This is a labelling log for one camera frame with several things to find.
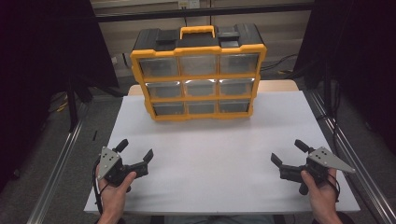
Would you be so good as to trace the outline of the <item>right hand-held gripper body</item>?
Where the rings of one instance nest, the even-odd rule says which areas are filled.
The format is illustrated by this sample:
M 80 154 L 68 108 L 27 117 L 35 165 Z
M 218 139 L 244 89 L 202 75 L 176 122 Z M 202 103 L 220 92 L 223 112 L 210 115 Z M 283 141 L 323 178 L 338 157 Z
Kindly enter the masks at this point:
M 283 163 L 278 170 L 281 179 L 300 183 L 299 192 L 302 195 L 306 195 L 308 193 L 308 187 L 301 177 L 301 171 L 307 171 L 311 174 L 316 184 L 321 184 L 323 182 L 330 184 L 330 168 L 350 174 L 356 173 L 354 168 L 342 161 L 325 147 L 319 147 L 318 149 L 312 148 L 312 152 L 307 153 L 306 163 L 304 165 L 291 166 Z

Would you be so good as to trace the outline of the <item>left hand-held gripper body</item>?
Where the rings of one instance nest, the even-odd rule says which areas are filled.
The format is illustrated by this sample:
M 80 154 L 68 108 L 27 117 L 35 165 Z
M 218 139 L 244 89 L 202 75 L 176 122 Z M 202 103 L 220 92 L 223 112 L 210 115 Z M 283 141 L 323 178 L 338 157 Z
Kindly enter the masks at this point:
M 120 153 L 125 146 L 115 148 L 103 147 L 99 160 L 98 180 L 105 180 L 107 184 L 118 187 L 129 173 L 135 172 L 136 178 L 149 174 L 149 154 L 146 154 L 141 162 L 128 165 L 122 162 Z

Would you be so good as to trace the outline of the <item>person's left hand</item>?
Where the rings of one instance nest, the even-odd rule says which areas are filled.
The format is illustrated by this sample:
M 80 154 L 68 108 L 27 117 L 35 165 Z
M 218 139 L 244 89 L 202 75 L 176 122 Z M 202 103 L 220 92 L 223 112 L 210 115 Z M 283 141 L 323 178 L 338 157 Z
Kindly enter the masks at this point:
M 136 172 L 129 173 L 118 187 L 111 186 L 104 178 L 98 181 L 103 205 L 103 213 L 100 217 L 122 217 L 127 189 L 132 185 L 135 177 Z

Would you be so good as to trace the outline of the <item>person's right hand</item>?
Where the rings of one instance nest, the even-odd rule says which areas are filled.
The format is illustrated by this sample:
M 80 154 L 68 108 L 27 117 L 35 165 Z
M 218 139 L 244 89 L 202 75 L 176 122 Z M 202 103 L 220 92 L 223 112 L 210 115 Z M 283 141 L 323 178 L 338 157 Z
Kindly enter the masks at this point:
M 308 187 L 309 201 L 314 218 L 338 217 L 336 213 L 336 192 L 328 183 L 318 186 L 307 171 L 301 171 L 301 177 Z

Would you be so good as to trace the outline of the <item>white table cover sheet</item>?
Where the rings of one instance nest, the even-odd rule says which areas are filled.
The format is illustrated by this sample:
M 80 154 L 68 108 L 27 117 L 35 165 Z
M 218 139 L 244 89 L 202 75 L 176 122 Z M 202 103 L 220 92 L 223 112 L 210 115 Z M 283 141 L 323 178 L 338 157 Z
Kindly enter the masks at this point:
M 141 96 L 123 99 L 109 146 L 129 142 L 126 164 L 152 151 L 148 175 L 136 179 L 125 211 L 139 215 L 290 214 L 309 210 L 295 182 L 271 162 L 300 166 L 294 143 L 318 148 L 327 141 L 300 91 L 264 92 L 247 119 L 153 120 Z

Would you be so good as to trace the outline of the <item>black stand leg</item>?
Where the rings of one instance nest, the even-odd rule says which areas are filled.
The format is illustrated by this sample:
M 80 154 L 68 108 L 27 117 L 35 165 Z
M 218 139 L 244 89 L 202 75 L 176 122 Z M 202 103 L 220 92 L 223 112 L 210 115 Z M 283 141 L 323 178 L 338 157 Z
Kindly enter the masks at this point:
M 70 128 L 69 132 L 72 133 L 78 125 L 78 110 L 76 106 L 76 97 L 73 87 L 73 79 L 70 77 L 67 81 L 67 101 L 69 106 Z

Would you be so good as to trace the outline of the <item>set of clear plastic drawers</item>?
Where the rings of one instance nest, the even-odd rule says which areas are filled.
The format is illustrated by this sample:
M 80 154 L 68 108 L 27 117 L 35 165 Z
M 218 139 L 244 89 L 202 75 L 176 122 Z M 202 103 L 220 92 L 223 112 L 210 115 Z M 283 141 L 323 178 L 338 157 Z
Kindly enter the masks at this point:
M 155 118 L 246 116 L 256 82 L 257 53 L 202 54 L 139 61 Z

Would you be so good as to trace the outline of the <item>black curtain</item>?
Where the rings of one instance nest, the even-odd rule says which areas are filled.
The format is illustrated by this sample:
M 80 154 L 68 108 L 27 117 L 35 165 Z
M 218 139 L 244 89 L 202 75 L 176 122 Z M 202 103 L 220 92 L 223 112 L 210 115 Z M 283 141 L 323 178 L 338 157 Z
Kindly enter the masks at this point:
M 396 0 L 314 0 L 294 70 L 329 71 L 396 155 Z
M 119 82 L 91 0 L 0 0 L 0 192 L 49 115 L 50 98 Z

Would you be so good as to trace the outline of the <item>yellow black drawer organizer cabinet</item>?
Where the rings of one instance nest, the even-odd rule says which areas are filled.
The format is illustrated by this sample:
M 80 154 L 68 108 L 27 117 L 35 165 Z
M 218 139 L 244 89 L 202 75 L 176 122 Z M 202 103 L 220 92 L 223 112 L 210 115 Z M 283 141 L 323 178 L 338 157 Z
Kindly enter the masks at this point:
M 186 55 L 202 54 L 248 54 L 257 53 L 259 60 L 256 68 L 256 82 L 251 103 L 251 111 L 246 116 L 220 116 L 218 118 L 193 117 L 182 118 L 171 116 L 166 118 L 155 118 L 148 105 L 148 93 L 143 89 L 139 61 L 147 58 L 180 57 Z M 130 54 L 134 78 L 140 85 L 145 97 L 145 107 L 151 118 L 156 121 L 178 121 L 188 119 L 239 119 L 247 118 L 253 113 L 253 102 L 257 96 L 260 71 L 265 59 L 267 47 L 257 27 L 252 23 L 240 23 L 234 26 L 218 27 L 215 25 L 186 26 L 175 30 L 145 29 L 141 31 L 135 41 Z

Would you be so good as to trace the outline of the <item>aluminium frame rail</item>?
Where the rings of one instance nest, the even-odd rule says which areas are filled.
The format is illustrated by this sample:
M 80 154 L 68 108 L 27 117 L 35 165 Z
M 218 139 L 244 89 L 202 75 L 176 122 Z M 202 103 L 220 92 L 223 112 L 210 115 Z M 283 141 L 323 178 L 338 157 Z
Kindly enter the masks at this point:
M 62 148 L 62 151 L 55 163 L 55 166 L 49 176 L 44 189 L 42 190 L 35 207 L 28 218 L 26 224 L 42 224 L 45 216 L 50 207 L 50 203 L 53 199 L 56 189 L 58 188 L 60 179 L 63 175 L 64 167 L 70 157 L 70 154 L 77 142 L 83 120 L 80 120 L 72 131 L 67 135 L 66 141 Z
M 317 91 L 308 91 L 307 95 L 313 101 L 316 110 L 319 112 L 320 120 L 323 120 L 331 131 L 333 138 L 332 144 L 335 146 L 336 152 L 343 154 L 355 167 L 356 176 L 381 220 L 384 224 L 396 224 L 396 213 L 391 208 L 388 199 L 368 173 L 353 146 L 350 145 L 344 132 L 337 124 L 336 119 L 332 118 L 325 109 L 324 100 Z

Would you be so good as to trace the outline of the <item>black horizontal frame bar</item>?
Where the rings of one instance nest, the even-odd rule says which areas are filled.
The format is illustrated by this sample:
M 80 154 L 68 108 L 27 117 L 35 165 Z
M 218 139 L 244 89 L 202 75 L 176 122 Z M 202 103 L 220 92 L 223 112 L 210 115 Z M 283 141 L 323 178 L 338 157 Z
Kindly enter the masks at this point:
M 138 13 L 113 13 L 99 14 L 94 17 L 97 22 L 115 22 L 115 21 L 142 21 L 158 19 L 174 19 L 203 16 L 221 16 L 233 14 L 249 13 L 272 13 L 272 12 L 290 12 L 305 11 L 315 7 L 315 3 L 295 3 L 281 5 L 262 5 L 252 7 L 209 7 L 198 9 L 177 9 L 152 12 Z

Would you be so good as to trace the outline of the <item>white wall socket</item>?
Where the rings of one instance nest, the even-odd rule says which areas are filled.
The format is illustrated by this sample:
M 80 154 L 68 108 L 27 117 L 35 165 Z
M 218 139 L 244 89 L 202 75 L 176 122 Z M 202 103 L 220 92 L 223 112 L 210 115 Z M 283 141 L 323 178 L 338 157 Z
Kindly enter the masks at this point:
M 200 0 L 178 0 L 179 9 L 196 9 L 200 8 Z

